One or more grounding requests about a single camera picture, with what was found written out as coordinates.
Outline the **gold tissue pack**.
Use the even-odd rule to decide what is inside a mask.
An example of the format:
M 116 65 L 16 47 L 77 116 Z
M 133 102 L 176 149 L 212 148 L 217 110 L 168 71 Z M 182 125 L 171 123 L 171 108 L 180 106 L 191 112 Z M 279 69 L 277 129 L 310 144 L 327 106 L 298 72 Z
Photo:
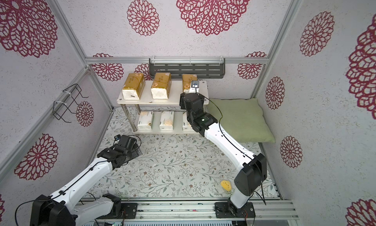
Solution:
M 197 80 L 196 74 L 183 74 L 182 75 L 182 88 L 184 93 L 189 93 L 192 81 Z
M 139 100 L 145 87 L 145 76 L 142 73 L 130 73 L 123 85 L 122 95 L 125 100 Z
M 167 100 L 169 98 L 171 83 L 171 73 L 156 73 L 151 86 L 151 94 L 153 99 Z

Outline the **white tissue pack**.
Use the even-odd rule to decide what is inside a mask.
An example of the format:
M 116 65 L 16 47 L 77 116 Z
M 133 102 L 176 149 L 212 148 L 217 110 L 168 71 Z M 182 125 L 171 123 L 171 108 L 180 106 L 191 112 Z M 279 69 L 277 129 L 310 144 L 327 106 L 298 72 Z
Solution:
M 174 129 L 174 111 L 163 111 L 159 129 L 162 131 L 172 131 Z
M 184 132 L 193 131 L 191 124 L 188 122 L 187 113 L 182 114 L 182 129 Z
M 139 116 L 139 121 L 137 123 L 138 130 L 140 131 L 151 131 L 153 123 L 153 111 L 142 111 Z

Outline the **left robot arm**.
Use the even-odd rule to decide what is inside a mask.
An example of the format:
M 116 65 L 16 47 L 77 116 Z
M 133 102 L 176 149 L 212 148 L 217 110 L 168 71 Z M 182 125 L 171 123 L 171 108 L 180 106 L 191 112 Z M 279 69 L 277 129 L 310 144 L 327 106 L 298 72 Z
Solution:
M 135 135 L 117 135 L 111 147 L 103 149 L 89 166 L 59 190 L 33 201 L 32 226 L 82 226 L 100 217 L 123 216 L 121 198 L 104 194 L 97 200 L 79 205 L 79 201 L 105 175 L 126 166 L 142 153 L 141 139 Z

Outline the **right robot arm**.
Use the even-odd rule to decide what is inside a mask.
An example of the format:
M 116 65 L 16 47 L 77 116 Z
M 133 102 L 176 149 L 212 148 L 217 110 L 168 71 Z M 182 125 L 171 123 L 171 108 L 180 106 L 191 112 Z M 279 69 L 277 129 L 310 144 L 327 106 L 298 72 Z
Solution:
M 238 171 L 235 190 L 226 203 L 214 204 L 217 218 L 255 217 L 252 195 L 267 178 L 267 159 L 244 148 L 232 138 L 214 116 L 204 111 L 206 97 L 199 93 L 182 93 L 179 105 L 186 110 L 193 130 L 214 143 L 232 161 Z

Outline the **white two-tier shelf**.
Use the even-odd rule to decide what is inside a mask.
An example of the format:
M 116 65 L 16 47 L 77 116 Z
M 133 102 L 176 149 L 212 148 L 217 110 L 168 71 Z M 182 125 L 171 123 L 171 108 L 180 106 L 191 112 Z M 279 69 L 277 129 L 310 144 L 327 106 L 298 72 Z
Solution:
M 122 93 L 119 94 L 117 98 L 117 103 L 121 105 L 126 117 L 128 118 L 128 121 L 131 125 L 131 128 L 133 130 L 133 133 L 135 134 L 196 134 L 194 131 L 184 131 L 183 126 L 183 111 L 180 110 L 180 95 L 183 92 L 182 90 L 182 81 L 172 81 L 171 83 L 171 89 L 170 94 L 167 100 L 162 99 L 153 99 L 152 93 L 151 93 L 151 86 L 152 81 L 146 81 L 145 86 L 143 89 L 143 92 L 141 94 L 141 97 L 139 100 L 126 100 L 123 98 Z M 136 110 L 138 112 L 136 118 L 132 118 L 131 114 L 128 111 L 128 106 L 134 105 L 136 107 Z M 174 112 L 174 124 L 173 124 L 173 130 L 172 131 L 165 131 L 159 129 L 160 124 L 160 118 L 162 115 L 162 112 L 159 110 L 161 108 L 169 107 L 170 111 Z M 138 122 L 140 117 L 140 112 L 142 112 L 142 109 L 145 111 L 153 111 L 153 121 L 151 130 L 140 130 L 138 129 Z

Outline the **floral patterned floor mat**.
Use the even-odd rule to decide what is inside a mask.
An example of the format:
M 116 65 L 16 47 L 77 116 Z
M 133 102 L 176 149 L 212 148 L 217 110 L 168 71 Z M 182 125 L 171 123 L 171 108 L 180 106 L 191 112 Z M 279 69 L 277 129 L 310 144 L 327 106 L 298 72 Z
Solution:
M 222 181 L 237 171 L 212 142 L 193 135 L 138 134 L 141 155 L 113 170 L 89 191 L 121 198 L 228 198 Z

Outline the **green cushion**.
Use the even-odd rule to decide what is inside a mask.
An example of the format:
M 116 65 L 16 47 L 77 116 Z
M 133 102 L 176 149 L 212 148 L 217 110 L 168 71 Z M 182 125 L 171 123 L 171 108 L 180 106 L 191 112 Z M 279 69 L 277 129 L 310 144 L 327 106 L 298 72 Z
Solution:
M 275 143 L 257 99 L 211 99 L 206 111 L 239 143 Z

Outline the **yellow sponge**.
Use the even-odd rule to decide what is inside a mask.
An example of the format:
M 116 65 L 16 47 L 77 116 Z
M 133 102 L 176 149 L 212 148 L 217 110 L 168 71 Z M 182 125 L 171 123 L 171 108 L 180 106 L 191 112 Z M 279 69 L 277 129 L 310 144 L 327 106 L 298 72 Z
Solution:
M 221 182 L 220 182 L 220 185 L 221 185 L 221 187 L 225 190 L 225 191 L 227 191 L 227 192 L 231 192 L 232 191 L 232 185 L 231 185 L 231 182 L 230 181 L 228 181 L 228 180 L 222 180 Z

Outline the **grey slotted wall shelf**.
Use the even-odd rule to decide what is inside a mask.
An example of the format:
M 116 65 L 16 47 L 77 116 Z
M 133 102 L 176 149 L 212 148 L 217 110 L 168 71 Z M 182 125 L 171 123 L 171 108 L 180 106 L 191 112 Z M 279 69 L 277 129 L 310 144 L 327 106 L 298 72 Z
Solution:
M 157 73 L 170 73 L 173 79 L 183 74 L 195 74 L 199 79 L 223 79 L 225 75 L 225 59 L 149 59 L 149 74 L 152 78 Z

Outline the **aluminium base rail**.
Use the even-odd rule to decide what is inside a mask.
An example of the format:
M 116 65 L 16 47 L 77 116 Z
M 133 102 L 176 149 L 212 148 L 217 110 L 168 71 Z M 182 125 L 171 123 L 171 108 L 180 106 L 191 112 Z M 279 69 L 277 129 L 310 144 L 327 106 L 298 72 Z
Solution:
M 184 221 L 258 221 L 287 222 L 297 225 L 299 217 L 292 201 L 251 199 L 241 210 L 231 210 L 227 200 L 122 201 L 118 216 L 101 216 L 98 222 L 119 225 L 121 222 Z

